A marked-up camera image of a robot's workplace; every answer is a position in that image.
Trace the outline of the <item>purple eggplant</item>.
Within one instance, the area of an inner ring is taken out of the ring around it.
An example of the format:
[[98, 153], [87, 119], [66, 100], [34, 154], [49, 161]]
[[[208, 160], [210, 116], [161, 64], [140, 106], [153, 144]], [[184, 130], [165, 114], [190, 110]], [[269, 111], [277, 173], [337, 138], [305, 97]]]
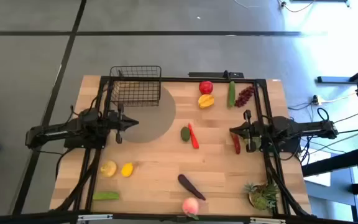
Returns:
[[178, 175], [179, 183], [190, 193], [192, 193], [196, 198], [201, 200], [206, 200], [205, 196], [197, 190], [197, 188], [183, 175]]

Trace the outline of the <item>purple grape bunch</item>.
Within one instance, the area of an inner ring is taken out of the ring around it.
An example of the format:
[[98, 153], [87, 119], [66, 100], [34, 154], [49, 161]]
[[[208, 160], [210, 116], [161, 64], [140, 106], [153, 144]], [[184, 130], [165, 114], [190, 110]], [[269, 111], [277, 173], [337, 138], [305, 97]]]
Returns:
[[250, 99], [251, 97], [254, 95], [254, 87], [252, 86], [248, 86], [247, 88], [243, 89], [240, 93], [239, 96], [237, 98], [237, 100], [235, 101], [235, 106], [240, 108], [242, 106], [244, 106]]

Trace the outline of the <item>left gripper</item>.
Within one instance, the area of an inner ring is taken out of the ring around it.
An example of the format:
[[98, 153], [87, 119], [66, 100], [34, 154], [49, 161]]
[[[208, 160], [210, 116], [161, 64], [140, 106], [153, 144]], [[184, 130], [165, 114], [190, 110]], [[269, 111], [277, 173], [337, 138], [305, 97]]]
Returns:
[[125, 131], [128, 128], [138, 125], [139, 121], [129, 118], [126, 116], [126, 120], [124, 119], [124, 105], [118, 104], [117, 110], [109, 110], [108, 111], [108, 128], [116, 130], [116, 142], [118, 144], [122, 143], [121, 132]]

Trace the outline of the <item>red apple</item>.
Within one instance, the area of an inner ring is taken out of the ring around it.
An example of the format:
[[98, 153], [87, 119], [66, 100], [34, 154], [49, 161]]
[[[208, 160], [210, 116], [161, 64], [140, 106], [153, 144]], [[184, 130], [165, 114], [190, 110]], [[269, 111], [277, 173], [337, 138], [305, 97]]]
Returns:
[[210, 95], [213, 92], [213, 83], [211, 81], [200, 82], [199, 91], [202, 95]]

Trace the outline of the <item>pink peach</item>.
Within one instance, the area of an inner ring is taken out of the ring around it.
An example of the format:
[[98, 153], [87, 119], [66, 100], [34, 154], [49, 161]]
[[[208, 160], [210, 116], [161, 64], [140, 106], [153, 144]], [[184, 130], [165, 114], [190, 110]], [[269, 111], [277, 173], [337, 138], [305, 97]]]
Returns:
[[186, 216], [188, 216], [194, 220], [199, 220], [199, 218], [198, 218], [199, 203], [198, 203], [197, 199], [195, 199], [193, 197], [185, 199], [182, 204], [182, 210]]

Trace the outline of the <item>green avocado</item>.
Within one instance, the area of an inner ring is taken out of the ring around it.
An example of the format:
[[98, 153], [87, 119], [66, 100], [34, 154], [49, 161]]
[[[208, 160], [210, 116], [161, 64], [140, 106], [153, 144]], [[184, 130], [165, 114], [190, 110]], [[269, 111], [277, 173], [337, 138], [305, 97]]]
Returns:
[[180, 131], [180, 136], [183, 141], [188, 142], [191, 138], [189, 128], [186, 126], [182, 127], [182, 129]]

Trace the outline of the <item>round yellow fruit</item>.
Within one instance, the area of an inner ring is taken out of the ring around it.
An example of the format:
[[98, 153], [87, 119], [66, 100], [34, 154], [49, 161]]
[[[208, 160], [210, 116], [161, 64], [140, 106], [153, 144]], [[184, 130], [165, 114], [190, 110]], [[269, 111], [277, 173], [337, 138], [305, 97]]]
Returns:
[[104, 177], [112, 177], [117, 171], [117, 164], [114, 161], [106, 161], [100, 167], [100, 173]]

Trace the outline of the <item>green cucumber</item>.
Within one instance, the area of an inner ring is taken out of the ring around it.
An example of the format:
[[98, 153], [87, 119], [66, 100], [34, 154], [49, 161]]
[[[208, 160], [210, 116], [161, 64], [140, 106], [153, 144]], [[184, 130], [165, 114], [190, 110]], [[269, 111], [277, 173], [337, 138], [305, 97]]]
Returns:
[[230, 81], [229, 83], [229, 89], [228, 89], [228, 98], [227, 98], [227, 106], [233, 107], [235, 105], [236, 100], [236, 90], [235, 90], [236, 84], [234, 81]]

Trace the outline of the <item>silver aluminium bracket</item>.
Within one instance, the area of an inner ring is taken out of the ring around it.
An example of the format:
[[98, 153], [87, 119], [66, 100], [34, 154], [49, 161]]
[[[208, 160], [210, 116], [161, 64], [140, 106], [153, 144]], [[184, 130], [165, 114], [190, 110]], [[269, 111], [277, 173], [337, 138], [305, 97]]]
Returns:
[[77, 222], [90, 222], [95, 220], [112, 220], [113, 214], [79, 215]]
[[287, 224], [286, 220], [274, 218], [250, 217], [250, 224]]

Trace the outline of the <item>bright red chili pepper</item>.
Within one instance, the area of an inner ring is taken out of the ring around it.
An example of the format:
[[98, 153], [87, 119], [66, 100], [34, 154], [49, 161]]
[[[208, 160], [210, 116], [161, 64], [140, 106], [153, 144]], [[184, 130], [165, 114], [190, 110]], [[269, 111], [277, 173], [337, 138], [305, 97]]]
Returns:
[[199, 149], [198, 141], [196, 139], [196, 136], [195, 136], [193, 128], [192, 128], [192, 125], [190, 123], [188, 124], [188, 129], [190, 130], [190, 138], [191, 138], [191, 143], [192, 143], [193, 148], [194, 149]]

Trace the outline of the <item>yellow lemon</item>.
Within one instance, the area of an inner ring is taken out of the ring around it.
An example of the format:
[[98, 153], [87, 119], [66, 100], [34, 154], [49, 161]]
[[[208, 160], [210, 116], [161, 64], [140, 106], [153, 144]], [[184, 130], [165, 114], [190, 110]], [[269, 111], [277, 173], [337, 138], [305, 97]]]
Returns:
[[128, 162], [123, 165], [123, 167], [121, 169], [121, 175], [123, 177], [130, 177], [133, 173], [133, 170], [134, 170], [134, 164], [131, 162]]

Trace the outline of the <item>dark red green-tipped chili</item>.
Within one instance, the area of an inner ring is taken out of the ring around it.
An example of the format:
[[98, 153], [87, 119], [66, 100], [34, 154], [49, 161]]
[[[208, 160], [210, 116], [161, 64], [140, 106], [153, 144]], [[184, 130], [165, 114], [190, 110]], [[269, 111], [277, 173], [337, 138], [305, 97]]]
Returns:
[[241, 153], [241, 145], [240, 145], [238, 135], [231, 133], [231, 137], [232, 137], [232, 141], [234, 144], [234, 149], [235, 149], [236, 154], [240, 154]]

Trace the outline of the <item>green pea pod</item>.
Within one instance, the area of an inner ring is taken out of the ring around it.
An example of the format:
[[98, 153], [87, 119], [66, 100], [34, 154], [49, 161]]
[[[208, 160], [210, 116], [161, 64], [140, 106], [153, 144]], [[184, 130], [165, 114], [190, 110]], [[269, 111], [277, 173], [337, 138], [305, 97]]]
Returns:
[[119, 192], [102, 191], [93, 194], [93, 200], [119, 200]]

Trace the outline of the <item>yellow-orange star fruit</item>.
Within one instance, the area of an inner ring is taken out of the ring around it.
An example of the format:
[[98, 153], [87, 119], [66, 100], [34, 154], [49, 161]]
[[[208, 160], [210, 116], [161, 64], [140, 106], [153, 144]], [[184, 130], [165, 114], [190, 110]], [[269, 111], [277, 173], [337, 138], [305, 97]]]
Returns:
[[214, 97], [213, 95], [201, 95], [198, 99], [198, 106], [201, 109], [205, 109], [210, 107], [214, 104]]

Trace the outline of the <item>potted succulent plant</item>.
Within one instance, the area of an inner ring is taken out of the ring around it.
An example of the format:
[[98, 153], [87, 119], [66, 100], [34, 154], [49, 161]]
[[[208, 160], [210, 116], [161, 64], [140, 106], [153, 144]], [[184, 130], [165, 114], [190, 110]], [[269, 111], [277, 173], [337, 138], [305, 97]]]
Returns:
[[279, 188], [275, 184], [245, 184], [244, 190], [251, 205], [258, 210], [273, 210], [277, 203]]

